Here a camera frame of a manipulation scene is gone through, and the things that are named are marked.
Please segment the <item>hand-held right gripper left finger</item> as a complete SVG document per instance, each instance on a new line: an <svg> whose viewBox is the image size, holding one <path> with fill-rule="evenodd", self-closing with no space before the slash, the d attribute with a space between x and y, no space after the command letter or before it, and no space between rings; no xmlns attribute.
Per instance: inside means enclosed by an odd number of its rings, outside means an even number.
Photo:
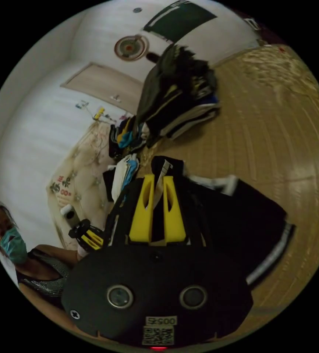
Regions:
<svg viewBox="0 0 319 353"><path fill-rule="evenodd" d="M153 174L147 174L143 178L135 208L132 225L129 232L130 240L152 239L154 193L155 176Z"/></svg>

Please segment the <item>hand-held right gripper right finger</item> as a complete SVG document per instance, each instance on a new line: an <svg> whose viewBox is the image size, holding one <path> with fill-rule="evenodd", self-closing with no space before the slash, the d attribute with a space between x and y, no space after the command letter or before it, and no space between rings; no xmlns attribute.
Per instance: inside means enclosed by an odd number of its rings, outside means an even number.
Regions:
<svg viewBox="0 0 319 353"><path fill-rule="evenodd" d="M185 240L186 232L172 176L163 177L163 219L165 240Z"/></svg>

